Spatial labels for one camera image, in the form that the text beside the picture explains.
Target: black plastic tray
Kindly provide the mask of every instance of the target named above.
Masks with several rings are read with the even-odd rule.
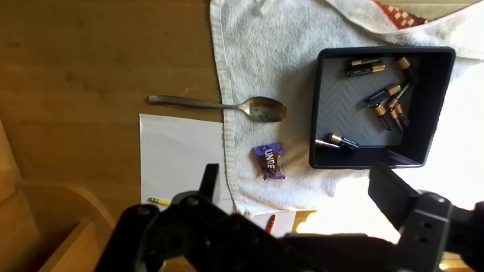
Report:
[[[387,118],[392,131],[381,127],[363,100],[392,83],[405,83],[395,59],[405,56],[419,79],[401,100],[410,127],[401,133]],[[346,77],[349,59],[383,57],[386,71]],[[437,128],[445,92],[452,74],[455,51],[449,47],[355,47],[327,48],[318,57],[316,91],[310,138],[313,168],[368,169],[375,163],[392,168],[422,166]],[[337,133],[360,144],[355,151],[330,150],[315,144]]]

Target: white towel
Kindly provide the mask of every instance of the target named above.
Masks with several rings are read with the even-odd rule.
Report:
[[[484,26],[482,11],[484,5],[475,5],[425,26],[396,30],[371,0],[212,0],[210,20],[222,101],[230,104],[265,95],[287,106],[287,118],[280,124],[254,124],[239,112],[224,112],[227,181],[237,210],[260,215],[319,209],[333,196],[337,183],[368,183],[368,171],[316,171],[309,166],[315,60],[321,50],[387,42],[451,45],[460,57],[481,60],[484,42],[475,29]],[[463,68],[476,71],[476,66],[467,66],[470,62],[478,63],[460,60],[455,77],[463,74]],[[425,172],[433,181],[440,178],[439,183],[451,177],[446,172],[457,172],[458,168],[470,180],[481,175],[472,166],[484,162],[479,142],[484,139],[484,125],[479,115],[472,112],[466,113],[466,119],[473,124],[466,125],[463,115],[481,106],[473,103],[484,101],[482,83],[470,82],[479,74],[466,73],[475,76],[464,80],[472,88],[460,89],[454,77],[442,112],[446,122],[439,125],[428,166],[404,174],[410,184],[419,180],[416,172]],[[466,133],[466,141],[458,138],[461,133],[455,128]],[[271,142],[284,147],[286,180],[263,180],[250,159],[253,147]],[[449,142],[458,144],[458,148],[451,148]],[[442,156],[452,151],[460,157]]]

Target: candy wrapper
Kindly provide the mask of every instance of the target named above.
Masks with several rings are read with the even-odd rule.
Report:
[[[253,154],[263,172],[263,178],[284,180],[281,169],[283,145],[280,142],[253,148]]]

